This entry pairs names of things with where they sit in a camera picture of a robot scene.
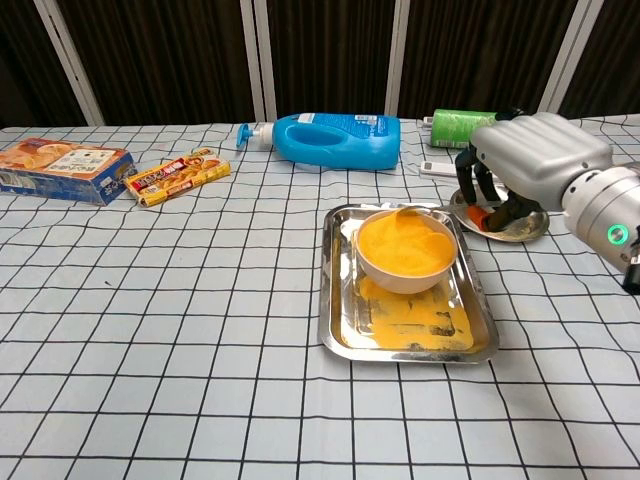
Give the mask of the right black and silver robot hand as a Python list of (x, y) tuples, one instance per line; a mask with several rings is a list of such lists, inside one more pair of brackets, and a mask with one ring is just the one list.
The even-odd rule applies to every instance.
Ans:
[(532, 212), (561, 211), (574, 180), (612, 165), (609, 144), (548, 112), (475, 129), (455, 160), (467, 213), (483, 232)]

